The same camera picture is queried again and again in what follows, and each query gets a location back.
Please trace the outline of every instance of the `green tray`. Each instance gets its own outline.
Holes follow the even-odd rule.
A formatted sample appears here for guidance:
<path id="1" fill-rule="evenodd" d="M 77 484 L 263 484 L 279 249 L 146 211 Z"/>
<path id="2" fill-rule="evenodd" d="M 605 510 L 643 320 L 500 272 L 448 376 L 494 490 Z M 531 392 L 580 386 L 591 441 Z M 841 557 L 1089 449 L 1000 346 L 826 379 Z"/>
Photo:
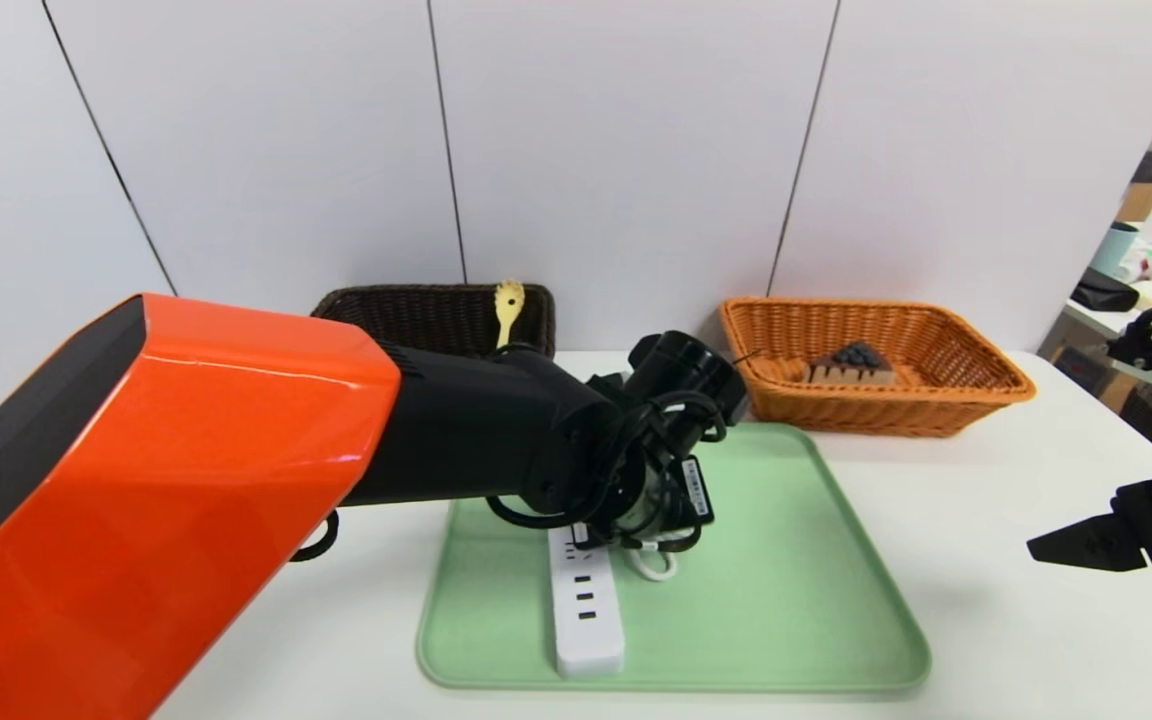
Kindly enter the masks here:
<path id="1" fill-rule="evenodd" d="M 420 668 L 448 688 L 658 692 L 878 692 L 927 677 L 918 623 L 804 433 L 745 424 L 696 455 L 717 521 L 677 577 L 649 582 L 613 552 L 623 673 L 558 675 L 547 538 L 482 500 L 453 503 Z"/>

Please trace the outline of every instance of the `white table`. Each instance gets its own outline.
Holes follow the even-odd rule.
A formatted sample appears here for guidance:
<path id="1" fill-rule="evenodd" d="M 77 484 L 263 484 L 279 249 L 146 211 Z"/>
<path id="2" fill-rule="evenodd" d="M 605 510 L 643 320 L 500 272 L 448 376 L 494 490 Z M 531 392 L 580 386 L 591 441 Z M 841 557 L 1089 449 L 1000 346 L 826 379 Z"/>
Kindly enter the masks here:
<path id="1" fill-rule="evenodd" d="M 1079 305 L 1073 300 L 1064 302 L 1064 310 L 1061 313 L 1069 316 L 1077 323 L 1087 325 L 1089 328 L 1102 334 L 1104 338 L 1120 336 L 1123 334 L 1123 328 L 1128 327 L 1128 323 L 1140 316 L 1139 310 L 1126 310 L 1123 313 L 1115 313 L 1111 310 L 1087 310 L 1086 306 Z"/>
<path id="2" fill-rule="evenodd" d="M 624 356 L 558 359 L 586 377 L 622 369 Z M 1025 550 L 1030 537 L 1106 511 L 1120 484 L 1152 478 L 1152 446 L 1051 365 L 1032 355 L 1014 359 L 1038 384 L 1038 397 L 960 437 L 814 434 L 931 643 L 931 679 L 916 691 L 447 691 L 415 660 L 447 511 L 445 502 L 427 502 L 342 511 L 338 546 L 280 571 L 157 717 L 1152 717 L 1152 571 L 1038 564 Z"/>

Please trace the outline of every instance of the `wicker basket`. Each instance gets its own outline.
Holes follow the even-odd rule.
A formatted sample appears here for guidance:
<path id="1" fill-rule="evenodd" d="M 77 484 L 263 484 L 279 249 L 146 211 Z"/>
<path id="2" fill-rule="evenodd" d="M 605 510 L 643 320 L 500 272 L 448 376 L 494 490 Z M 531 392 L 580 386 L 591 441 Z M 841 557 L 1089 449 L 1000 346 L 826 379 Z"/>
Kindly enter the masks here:
<path id="1" fill-rule="evenodd" d="M 509 331 L 554 356 L 554 296 L 525 285 L 522 313 Z M 494 285 L 376 285 L 328 293 L 314 318 L 358 325 L 372 338 L 416 350 L 483 357 L 495 350 L 500 323 Z"/>
<path id="2" fill-rule="evenodd" d="M 847 433 L 948 437 L 1034 386 L 963 318 L 912 302 L 728 300 L 723 328 L 756 418 Z M 890 362 L 890 386 L 803 382 L 808 363 L 854 341 Z"/>

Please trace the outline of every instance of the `white power strip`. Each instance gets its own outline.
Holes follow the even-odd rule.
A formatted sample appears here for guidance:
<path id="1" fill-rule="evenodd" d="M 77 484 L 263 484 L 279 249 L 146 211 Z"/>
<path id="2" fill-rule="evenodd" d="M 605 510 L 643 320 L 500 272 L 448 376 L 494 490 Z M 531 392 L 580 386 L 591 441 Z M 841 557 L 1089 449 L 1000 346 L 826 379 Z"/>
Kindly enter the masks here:
<path id="1" fill-rule="evenodd" d="M 626 627 L 607 547 L 576 550 L 582 523 L 550 530 L 550 586 L 554 597 L 554 646 L 563 679 L 620 673 L 626 668 Z"/>

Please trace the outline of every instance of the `label sticker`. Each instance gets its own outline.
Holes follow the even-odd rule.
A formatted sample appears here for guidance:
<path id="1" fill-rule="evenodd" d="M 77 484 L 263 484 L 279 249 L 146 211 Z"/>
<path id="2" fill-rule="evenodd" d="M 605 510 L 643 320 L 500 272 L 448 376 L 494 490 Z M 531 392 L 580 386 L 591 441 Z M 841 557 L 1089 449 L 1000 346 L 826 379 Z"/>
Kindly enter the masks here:
<path id="1" fill-rule="evenodd" d="M 700 478 L 700 462 L 695 457 L 682 461 L 682 477 L 687 483 L 687 494 L 691 497 L 691 506 L 696 509 L 696 515 L 708 515 L 708 501 L 705 500 L 705 482 Z"/>

